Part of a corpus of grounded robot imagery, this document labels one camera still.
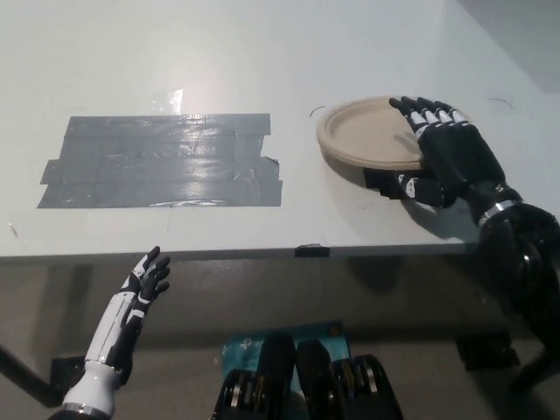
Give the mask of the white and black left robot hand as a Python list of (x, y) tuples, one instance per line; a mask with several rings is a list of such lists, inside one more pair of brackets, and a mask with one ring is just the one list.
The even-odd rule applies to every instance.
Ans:
[(147, 313), (170, 284), (171, 258), (156, 246), (133, 267), (110, 299), (85, 356), (85, 369), (120, 372), (131, 364)]

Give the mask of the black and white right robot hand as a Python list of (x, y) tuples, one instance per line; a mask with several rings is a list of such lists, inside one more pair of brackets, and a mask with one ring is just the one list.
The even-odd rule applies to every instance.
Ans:
[(398, 176), (408, 198), (450, 207), (505, 184), (505, 173), (478, 128), (461, 111), (423, 97), (390, 98), (388, 104), (409, 124), (421, 151), (422, 170)]

